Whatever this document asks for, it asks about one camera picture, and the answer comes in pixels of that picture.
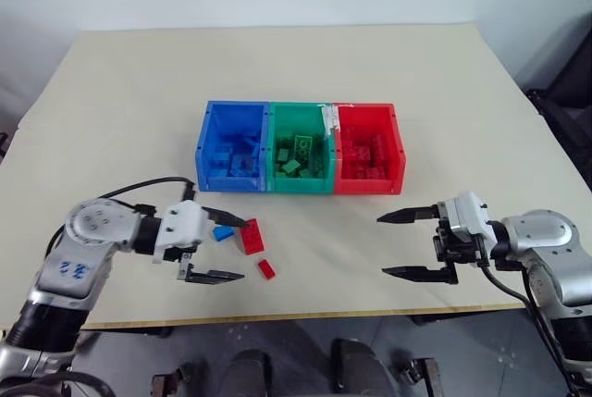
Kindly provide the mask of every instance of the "green bin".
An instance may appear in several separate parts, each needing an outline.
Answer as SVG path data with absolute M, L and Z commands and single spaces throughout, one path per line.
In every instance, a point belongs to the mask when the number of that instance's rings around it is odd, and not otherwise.
M 333 193 L 335 136 L 323 104 L 271 103 L 267 127 L 268 192 Z

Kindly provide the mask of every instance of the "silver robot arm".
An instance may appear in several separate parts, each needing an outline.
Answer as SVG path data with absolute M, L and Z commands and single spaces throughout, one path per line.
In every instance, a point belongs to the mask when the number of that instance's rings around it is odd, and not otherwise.
M 380 217 L 378 221 L 386 223 L 437 218 L 433 240 L 438 261 L 445 263 L 440 270 L 390 267 L 383 271 L 411 281 L 449 284 L 458 283 L 457 263 L 481 267 L 489 276 L 489 259 L 497 270 L 522 271 L 527 292 L 536 302 L 518 293 L 514 296 L 524 299 L 534 317 L 544 319 L 551 348 L 558 347 L 558 361 L 569 380 L 592 386 L 592 257 L 583 250 L 577 227 L 550 210 L 501 221 L 491 220 L 487 211 L 487 205 L 473 192 L 464 192 L 436 205 Z
M 155 208 L 97 198 L 74 207 L 61 240 L 45 258 L 18 321 L 0 343 L 0 381 L 38 378 L 71 364 L 80 327 L 111 271 L 115 252 L 148 254 L 155 263 L 179 262 L 178 279 L 206 284 L 243 278 L 210 270 L 193 272 L 191 256 L 206 235 L 207 219 L 242 227 L 228 212 L 185 200 L 162 218 Z

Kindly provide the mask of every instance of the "table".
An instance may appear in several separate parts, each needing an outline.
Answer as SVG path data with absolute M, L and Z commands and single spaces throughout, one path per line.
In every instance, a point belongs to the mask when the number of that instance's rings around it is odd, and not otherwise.
M 473 25 L 84 32 L 0 165 L 1 326 L 14 321 L 73 205 L 140 180 L 195 179 L 211 99 L 393 103 L 407 153 L 403 193 L 201 193 L 203 205 L 257 217 L 277 277 L 265 281 L 234 241 L 207 242 L 194 257 L 200 269 L 246 275 L 217 286 L 177 281 L 176 264 L 117 254 L 87 328 L 517 307 L 478 269 L 460 267 L 459 286 L 380 271 L 436 267 L 436 223 L 377 217 L 463 190 L 494 218 L 561 211 L 592 251 L 590 190 Z M 167 185 L 122 199 L 162 210 L 179 195 Z M 520 276 L 498 275 L 520 289 Z

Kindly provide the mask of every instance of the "blue lego brick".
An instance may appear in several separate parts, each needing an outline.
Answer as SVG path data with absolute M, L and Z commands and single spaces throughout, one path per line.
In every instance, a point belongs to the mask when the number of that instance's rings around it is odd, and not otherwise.
M 232 235 L 234 235 L 234 230 L 229 226 L 217 226 L 214 228 L 214 230 L 212 230 L 212 233 L 214 234 L 214 239 L 217 242 L 221 242 L 222 240 L 230 238 Z
M 195 151 L 201 191 L 265 191 L 268 111 L 269 103 L 208 102 Z

